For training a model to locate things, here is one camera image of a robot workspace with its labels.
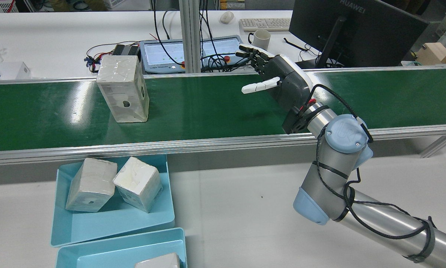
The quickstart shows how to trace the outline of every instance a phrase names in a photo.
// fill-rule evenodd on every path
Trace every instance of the blue joint cap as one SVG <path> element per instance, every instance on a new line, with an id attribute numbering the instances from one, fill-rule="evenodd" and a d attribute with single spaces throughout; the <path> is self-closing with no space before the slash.
<path id="1" fill-rule="evenodd" d="M 365 146 L 363 151 L 360 153 L 359 159 L 357 159 L 355 166 L 353 169 L 357 169 L 360 165 L 365 163 L 365 161 L 369 160 L 373 156 L 373 151 L 370 149 L 370 147 Z"/>
<path id="2" fill-rule="evenodd" d="M 297 193 L 292 206 L 299 214 L 316 224 L 325 225 L 328 222 L 327 214 L 325 214 L 302 187 L 299 187 L 299 193 Z"/>
<path id="3" fill-rule="evenodd" d="M 351 114 L 341 114 L 330 121 L 325 139 L 330 147 L 344 154 L 362 150 L 368 141 L 365 131 Z"/>

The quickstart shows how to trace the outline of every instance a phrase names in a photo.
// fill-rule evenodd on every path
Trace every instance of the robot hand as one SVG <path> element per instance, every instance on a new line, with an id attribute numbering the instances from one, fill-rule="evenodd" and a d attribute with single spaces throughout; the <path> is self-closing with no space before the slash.
<path id="1" fill-rule="evenodd" d="M 268 90 L 269 94 L 285 110 L 301 107 L 313 87 L 311 78 L 297 65 L 282 54 L 274 56 L 264 49 L 241 44 L 236 56 L 248 58 L 251 66 L 264 80 L 242 88 L 243 93 Z"/>

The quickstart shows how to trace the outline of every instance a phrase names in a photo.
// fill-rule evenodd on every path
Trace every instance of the computer mouse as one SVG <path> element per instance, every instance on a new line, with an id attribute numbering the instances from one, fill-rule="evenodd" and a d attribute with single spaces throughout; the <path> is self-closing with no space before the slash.
<path id="1" fill-rule="evenodd" d="M 221 15 L 219 20 L 221 23 L 228 24 L 229 22 L 231 22 L 231 20 L 233 20 L 233 18 L 234 18 L 233 12 L 226 11 L 223 13 L 223 15 Z"/>

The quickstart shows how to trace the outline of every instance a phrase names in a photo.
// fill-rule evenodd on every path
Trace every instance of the white mug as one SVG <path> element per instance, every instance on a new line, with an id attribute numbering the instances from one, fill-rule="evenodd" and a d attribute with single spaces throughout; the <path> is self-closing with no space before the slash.
<path id="1" fill-rule="evenodd" d="M 258 29 L 257 31 L 250 32 L 248 35 L 248 42 L 255 47 L 267 50 L 269 47 L 269 39 L 271 39 L 271 34 L 265 29 Z"/>

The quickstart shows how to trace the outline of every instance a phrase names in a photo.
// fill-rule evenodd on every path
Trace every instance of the light blue bin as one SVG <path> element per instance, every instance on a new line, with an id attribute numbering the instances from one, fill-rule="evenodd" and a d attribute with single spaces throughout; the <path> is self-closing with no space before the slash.
<path id="1" fill-rule="evenodd" d="M 51 232 L 51 246 L 64 246 L 95 239 L 124 236 L 175 227 L 175 212 L 170 192 L 167 156 L 137 156 L 155 166 L 160 172 L 163 191 L 155 201 L 150 213 L 127 204 L 116 189 L 111 199 L 99 212 L 66 210 L 69 187 L 73 177 L 82 166 L 80 163 L 62 165 L 56 181 L 56 201 Z M 104 158 L 117 163 L 119 171 L 128 157 Z"/>
<path id="2" fill-rule="evenodd" d="M 181 228 L 134 234 L 63 246 L 56 268 L 133 268 L 145 259 L 176 252 L 187 268 L 185 233 Z"/>

